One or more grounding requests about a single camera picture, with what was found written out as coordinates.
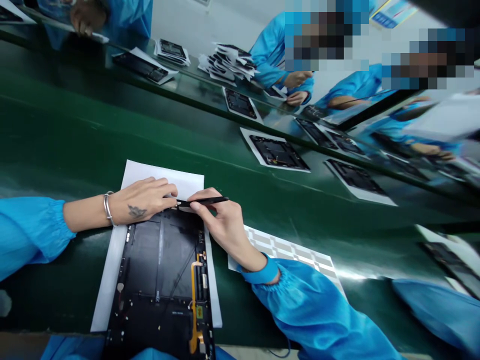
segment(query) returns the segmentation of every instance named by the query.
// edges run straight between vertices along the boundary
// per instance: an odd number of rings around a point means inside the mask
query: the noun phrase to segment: electronic component
[[[287,94],[281,92],[276,87],[264,89],[263,91],[265,91],[265,93],[271,98],[282,99],[282,100],[287,98]]]
[[[215,360],[203,221],[166,209],[128,229],[103,358],[154,348],[181,360]]]
[[[180,45],[177,45],[176,43],[160,39],[160,47],[162,53],[165,54],[170,54],[182,59],[187,59],[187,56],[185,55],[184,48],[181,47]]]
[[[225,87],[223,88],[223,93],[225,94],[226,105],[232,113],[252,120],[261,120],[255,105],[248,96]]]
[[[420,243],[475,298],[480,300],[480,277],[442,242]]]
[[[220,47],[224,47],[224,48],[230,48],[230,49],[233,49],[233,50],[237,50],[238,51],[238,57],[239,58],[250,58],[252,57],[252,54],[250,54],[249,52],[246,52],[245,50],[242,50],[241,48],[239,47],[236,47],[235,45],[230,45],[230,44],[217,44],[218,46]]]
[[[330,138],[325,135],[323,131],[321,131],[313,122],[302,120],[299,118],[296,119],[296,122],[318,145],[329,149],[338,150],[339,147],[335,145],[335,143],[330,140]]]
[[[393,156],[387,152],[382,151],[385,156],[393,163],[393,165],[401,172],[412,175],[416,178],[428,181],[429,178],[423,175],[420,170],[413,166],[408,160]]]
[[[158,83],[169,74],[168,71],[129,52],[114,56],[113,62],[155,83]]]
[[[279,168],[310,170],[289,142],[250,135],[250,140],[267,165]]]
[[[327,131],[327,133],[331,136],[331,138],[336,142],[336,144],[343,151],[359,154],[359,155],[365,155],[363,150],[359,148],[355,143],[355,141],[353,141],[351,138],[337,134],[336,132],[333,132],[333,131]]]
[[[341,162],[333,159],[327,160],[347,185],[362,189],[371,193],[384,195],[382,188],[372,179],[368,172],[360,167],[356,167],[346,162]]]
[[[23,23],[23,20],[20,16],[17,16],[13,12],[0,6],[0,23],[1,22]]]
[[[313,121],[321,120],[328,115],[326,109],[322,109],[314,105],[305,106],[301,114],[302,116],[305,116],[306,118],[309,118]]]

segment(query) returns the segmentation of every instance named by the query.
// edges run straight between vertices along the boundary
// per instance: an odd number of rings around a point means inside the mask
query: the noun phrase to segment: wrist
[[[247,272],[256,273],[267,265],[267,258],[260,251],[253,247],[250,242],[243,249],[230,254],[237,263]]]

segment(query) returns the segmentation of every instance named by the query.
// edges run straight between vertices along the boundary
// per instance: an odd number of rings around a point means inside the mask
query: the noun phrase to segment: forearm
[[[358,100],[353,96],[337,96],[328,102],[331,109],[345,110],[359,104],[370,104],[370,101]]]
[[[112,224],[105,214],[103,195],[65,203],[63,218],[73,233],[104,228]]]

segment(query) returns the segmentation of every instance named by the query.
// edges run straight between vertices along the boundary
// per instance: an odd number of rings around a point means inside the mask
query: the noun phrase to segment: right hand
[[[313,71],[294,71],[288,74],[283,82],[283,86],[289,89],[298,88],[299,86],[303,85],[307,79],[310,79],[313,76]]]
[[[190,207],[205,222],[208,231],[215,241],[236,260],[244,269],[257,272],[265,267],[267,259],[250,244],[245,234],[242,208],[233,201],[224,201],[209,205],[195,202],[198,199],[221,197],[222,195],[210,187],[190,196],[187,201],[192,202]]]
[[[442,149],[440,148],[440,146],[428,145],[420,142],[410,145],[410,148],[413,151],[416,151],[417,153],[420,153],[426,156],[435,156],[435,155],[439,155],[442,152]]]

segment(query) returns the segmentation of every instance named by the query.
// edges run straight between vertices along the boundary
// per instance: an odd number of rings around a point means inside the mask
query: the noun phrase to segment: tattoo
[[[128,208],[130,209],[130,212],[128,214],[134,219],[141,218],[147,212],[147,209],[140,209],[136,206],[128,205]]]

